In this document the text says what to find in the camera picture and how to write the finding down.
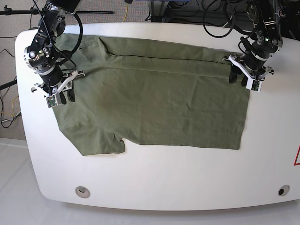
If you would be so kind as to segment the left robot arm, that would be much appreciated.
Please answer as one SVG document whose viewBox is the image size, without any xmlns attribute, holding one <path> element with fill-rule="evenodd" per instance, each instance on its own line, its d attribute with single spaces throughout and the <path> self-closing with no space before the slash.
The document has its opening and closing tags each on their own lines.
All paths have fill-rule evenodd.
<svg viewBox="0 0 300 225">
<path fill-rule="evenodd" d="M 272 5 L 268 0 L 247 1 L 247 15 L 253 22 L 253 29 L 251 32 L 246 32 L 236 25 L 232 2 L 225 0 L 223 13 L 230 25 L 230 30 L 224 35 L 216 36 L 211 34 L 205 26 L 206 14 L 214 3 L 215 1 L 212 1 L 206 7 L 202 17 L 202 25 L 207 34 L 213 38 L 225 38 L 232 30 L 236 30 L 246 36 L 241 37 L 239 41 L 239 45 L 242 44 L 245 48 L 244 50 L 240 49 L 242 54 L 232 54 L 222 58 L 231 63 L 229 83 L 235 83 L 238 75 L 244 75 L 241 85 L 248 90 L 260 91 L 266 75 L 274 74 L 271 67 L 264 66 L 265 62 L 283 45 L 282 36 L 274 19 Z"/>
</svg>

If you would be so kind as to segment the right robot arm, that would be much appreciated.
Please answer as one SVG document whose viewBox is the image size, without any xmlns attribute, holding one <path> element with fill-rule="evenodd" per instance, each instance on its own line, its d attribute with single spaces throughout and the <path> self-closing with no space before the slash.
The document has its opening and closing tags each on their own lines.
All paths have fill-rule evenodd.
<svg viewBox="0 0 300 225">
<path fill-rule="evenodd" d="M 31 90 L 42 91 L 49 108 L 74 102 L 74 79 L 85 75 L 71 59 L 83 38 L 83 24 L 76 13 L 79 3 L 78 0 L 48 0 L 43 9 L 37 5 L 30 9 L 32 15 L 39 14 L 41 19 L 31 45 L 24 50 L 24 60 L 42 78 L 42 84 L 35 84 Z M 77 20 L 80 32 L 74 48 L 61 51 L 55 42 L 65 30 L 67 14 Z"/>
</svg>

